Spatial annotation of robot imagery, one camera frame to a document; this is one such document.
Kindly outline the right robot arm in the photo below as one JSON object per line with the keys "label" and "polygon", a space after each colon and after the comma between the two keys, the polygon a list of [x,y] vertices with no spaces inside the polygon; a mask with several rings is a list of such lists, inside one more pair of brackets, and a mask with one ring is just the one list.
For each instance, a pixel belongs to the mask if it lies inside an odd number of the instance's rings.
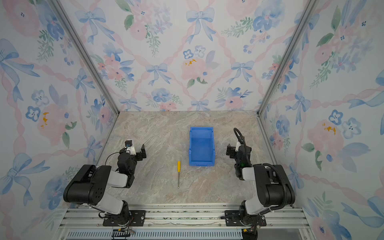
{"label": "right robot arm", "polygon": [[281,165],[268,163],[252,165],[249,157],[252,148],[237,144],[228,145],[226,155],[235,160],[236,177],[255,183],[255,196],[243,201],[237,211],[225,211],[221,217],[228,227],[264,227],[265,215],[295,202],[292,185]]}

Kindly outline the yellow handled screwdriver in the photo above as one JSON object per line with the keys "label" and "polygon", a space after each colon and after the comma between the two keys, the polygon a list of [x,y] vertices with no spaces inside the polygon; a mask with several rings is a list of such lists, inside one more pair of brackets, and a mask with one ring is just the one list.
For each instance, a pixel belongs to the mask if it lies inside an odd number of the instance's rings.
{"label": "yellow handled screwdriver", "polygon": [[180,188],[181,161],[178,161],[178,189]]}

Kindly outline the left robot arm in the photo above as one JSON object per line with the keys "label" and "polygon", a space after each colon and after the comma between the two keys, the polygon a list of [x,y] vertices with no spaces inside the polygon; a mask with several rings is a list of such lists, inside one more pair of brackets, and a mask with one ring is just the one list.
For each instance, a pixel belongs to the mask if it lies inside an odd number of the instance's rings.
{"label": "left robot arm", "polygon": [[63,198],[67,203],[98,210],[104,227],[142,227],[146,211],[130,210],[126,201],[107,193],[107,187],[129,189],[133,185],[137,163],[147,157],[145,146],[137,152],[133,141],[127,140],[118,155],[116,171],[106,164],[83,165],[65,188]]}

